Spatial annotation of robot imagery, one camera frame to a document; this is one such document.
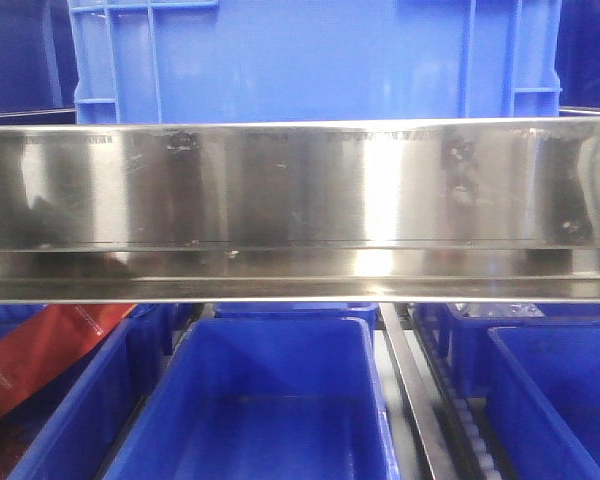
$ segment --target blue plastic crate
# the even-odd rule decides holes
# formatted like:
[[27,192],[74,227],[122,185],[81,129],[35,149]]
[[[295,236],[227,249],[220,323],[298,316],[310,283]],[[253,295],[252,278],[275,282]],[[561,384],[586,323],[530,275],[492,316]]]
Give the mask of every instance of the blue plastic crate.
[[[431,325],[432,317],[438,320],[434,334],[436,354],[448,367],[452,384],[460,396],[484,397],[489,391],[492,376],[489,328],[600,322],[600,304],[535,304],[544,317],[525,316],[524,311],[516,313],[518,316],[504,316],[506,312],[499,311],[502,306],[509,304],[485,304],[484,316],[472,317],[463,316],[453,305],[419,307],[420,315],[429,318],[428,323],[420,320],[421,326]],[[488,312],[489,307],[493,307],[491,312]]]
[[562,105],[600,108],[600,1],[565,0],[556,68]]
[[0,112],[70,107],[77,81],[66,0],[0,1]]
[[365,330],[196,322],[104,478],[398,480]]
[[18,322],[26,320],[40,312],[40,304],[0,304],[0,322]]
[[[30,443],[9,479],[93,478],[136,404],[161,376],[163,330],[176,308],[136,307],[103,344],[2,420]],[[0,338],[17,325],[0,322]]]
[[600,480],[600,326],[496,328],[486,412],[520,480]]
[[79,123],[558,113],[560,0],[69,0]]
[[378,304],[363,302],[227,302],[214,306],[216,318],[341,318],[355,317],[373,331],[378,320]]

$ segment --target red fabric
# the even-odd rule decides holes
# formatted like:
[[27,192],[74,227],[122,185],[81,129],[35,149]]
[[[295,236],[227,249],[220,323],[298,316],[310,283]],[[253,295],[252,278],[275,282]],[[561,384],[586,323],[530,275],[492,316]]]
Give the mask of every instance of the red fabric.
[[89,353],[134,304],[51,305],[0,340],[0,418]]

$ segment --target blue storage container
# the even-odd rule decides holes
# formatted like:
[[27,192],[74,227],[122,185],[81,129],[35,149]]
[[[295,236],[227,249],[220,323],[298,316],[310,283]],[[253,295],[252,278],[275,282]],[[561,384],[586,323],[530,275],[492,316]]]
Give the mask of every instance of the blue storage container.
[[[30,444],[21,459],[10,459],[15,468],[9,479],[93,478],[138,401],[162,373],[162,330],[175,308],[136,307],[99,348],[1,421],[2,428],[18,433],[18,442]],[[0,322],[0,338],[17,325]]]
[[[503,308],[510,306],[521,311],[507,316]],[[454,305],[423,304],[419,307],[419,312],[428,312],[421,313],[425,318],[434,315],[438,319],[438,333],[434,337],[437,339],[436,353],[447,365],[452,384],[463,397],[484,397],[489,391],[492,376],[489,328],[600,322],[600,304],[484,304],[483,307],[482,316],[471,317],[464,316]]]
[[214,311],[216,318],[360,318],[372,343],[378,320],[378,304],[363,302],[227,302],[216,304]]
[[104,478],[398,480],[365,330],[196,322]]
[[78,80],[66,0],[0,1],[0,112],[69,107]]
[[600,108],[600,0],[564,0],[556,68],[562,105]]
[[496,328],[486,412],[520,480],[600,480],[600,326]]
[[41,304],[0,304],[0,322],[26,320],[41,311]]
[[69,0],[79,123],[556,115],[560,0]]

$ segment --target stainless steel beam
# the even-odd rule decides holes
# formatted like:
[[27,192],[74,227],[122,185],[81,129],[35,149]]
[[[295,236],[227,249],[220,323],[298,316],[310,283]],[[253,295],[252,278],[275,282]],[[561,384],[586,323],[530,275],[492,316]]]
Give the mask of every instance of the stainless steel beam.
[[600,300],[600,118],[0,127],[0,301]]

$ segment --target metal rail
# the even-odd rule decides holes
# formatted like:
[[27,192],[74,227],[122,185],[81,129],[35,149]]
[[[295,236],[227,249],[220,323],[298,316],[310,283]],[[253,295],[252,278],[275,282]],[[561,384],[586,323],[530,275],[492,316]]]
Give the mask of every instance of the metal rail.
[[426,460],[423,464],[426,474],[432,480],[458,479],[451,453],[404,337],[395,307],[390,303],[383,303],[380,309],[398,381],[409,404],[407,410],[411,413],[416,440]]

